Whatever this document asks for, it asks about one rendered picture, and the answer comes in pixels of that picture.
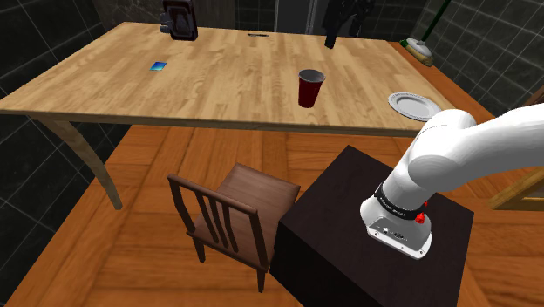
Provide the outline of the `dark robot stand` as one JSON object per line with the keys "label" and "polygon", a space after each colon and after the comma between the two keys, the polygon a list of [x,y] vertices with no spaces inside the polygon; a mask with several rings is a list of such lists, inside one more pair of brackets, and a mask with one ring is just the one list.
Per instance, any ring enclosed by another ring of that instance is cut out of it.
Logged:
{"label": "dark robot stand", "polygon": [[371,238],[359,210],[391,168],[347,146],[279,221],[271,275],[304,307],[456,307],[473,211],[429,200],[420,260]]}

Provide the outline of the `brown wooden chair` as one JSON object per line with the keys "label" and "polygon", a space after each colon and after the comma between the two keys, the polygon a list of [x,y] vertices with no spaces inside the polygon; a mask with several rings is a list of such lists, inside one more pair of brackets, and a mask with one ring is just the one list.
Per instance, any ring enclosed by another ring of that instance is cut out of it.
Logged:
{"label": "brown wooden chair", "polygon": [[240,163],[216,190],[175,174],[167,180],[199,261],[206,261],[206,247],[219,251],[254,269],[262,292],[278,223],[295,204],[300,187]]}

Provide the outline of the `black boxy appliance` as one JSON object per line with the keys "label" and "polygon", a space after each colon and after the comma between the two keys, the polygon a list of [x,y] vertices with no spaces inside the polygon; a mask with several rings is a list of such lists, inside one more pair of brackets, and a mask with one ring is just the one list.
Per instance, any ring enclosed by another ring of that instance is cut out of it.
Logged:
{"label": "black boxy appliance", "polygon": [[194,41],[198,37],[192,0],[162,0],[160,31],[174,40]]}

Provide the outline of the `red cup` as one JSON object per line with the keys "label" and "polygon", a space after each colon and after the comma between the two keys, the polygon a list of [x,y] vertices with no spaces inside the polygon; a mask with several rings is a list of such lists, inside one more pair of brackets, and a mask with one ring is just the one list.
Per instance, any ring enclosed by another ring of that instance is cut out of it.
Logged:
{"label": "red cup", "polygon": [[316,103],[325,75],[317,70],[305,69],[299,71],[298,77],[298,104],[304,108],[311,108]]}

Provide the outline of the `grey plate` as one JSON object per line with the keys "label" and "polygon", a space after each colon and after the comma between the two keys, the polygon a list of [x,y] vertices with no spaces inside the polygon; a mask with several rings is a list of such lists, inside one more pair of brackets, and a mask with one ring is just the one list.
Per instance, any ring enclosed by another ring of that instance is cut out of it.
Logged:
{"label": "grey plate", "polygon": [[409,119],[426,122],[442,109],[433,101],[410,92],[395,92],[388,97],[390,107]]}

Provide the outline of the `light wooden table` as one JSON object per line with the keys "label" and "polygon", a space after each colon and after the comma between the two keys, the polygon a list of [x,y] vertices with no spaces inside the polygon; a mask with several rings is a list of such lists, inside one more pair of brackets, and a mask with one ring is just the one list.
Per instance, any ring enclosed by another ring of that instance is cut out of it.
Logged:
{"label": "light wooden table", "polygon": [[[85,162],[121,209],[104,163],[79,122],[191,126],[412,137],[421,123],[394,111],[388,97],[411,92],[443,109],[451,102],[398,44],[201,27],[180,41],[156,24],[124,22],[0,99],[0,114],[42,122]],[[154,62],[166,62],[151,71]],[[311,108],[298,104],[301,70],[325,80]]]}

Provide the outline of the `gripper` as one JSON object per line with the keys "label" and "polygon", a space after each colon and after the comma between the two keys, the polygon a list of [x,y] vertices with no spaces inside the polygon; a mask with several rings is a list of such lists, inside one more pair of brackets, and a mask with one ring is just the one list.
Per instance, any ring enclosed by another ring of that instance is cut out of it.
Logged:
{"label": "gripper", "polygon": [[351,31],[359,31],[366,17],[372,12],[375,0],[329,0],[322,22],[326,31],[324,45],[333,49],[341,26],[350,18]]}

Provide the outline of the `wooden frame furniture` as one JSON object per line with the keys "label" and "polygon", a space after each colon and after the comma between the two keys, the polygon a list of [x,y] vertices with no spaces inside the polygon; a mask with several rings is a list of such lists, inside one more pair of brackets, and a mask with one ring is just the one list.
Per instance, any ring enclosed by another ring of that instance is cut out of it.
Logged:
{"label": "wooden frame furniture", "polygon": [[496,210],[544,211],[544,167],[497,193],[488,206]]}

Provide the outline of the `green-handled broom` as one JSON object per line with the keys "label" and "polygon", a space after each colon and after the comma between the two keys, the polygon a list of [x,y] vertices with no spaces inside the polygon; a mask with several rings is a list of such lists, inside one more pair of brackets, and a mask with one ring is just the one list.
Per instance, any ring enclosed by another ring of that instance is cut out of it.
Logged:
{"label": "green-handled broom", "polygon": [[425,31],[425,34],[420,40],[417,40],[415,38],[407,38],[399,42],[400,45],[404,49],[406,49],[415,59],[428,67],[433,66],[433,57],[432,52],[425,44],[426,39],[431,35],[434,27],[442,17],[443,13],[445,12],[447,6],[451,1],[452,0],[445,0],[442,3],[440,9],[436,13],[434,19],[431,21],[429,27]]}

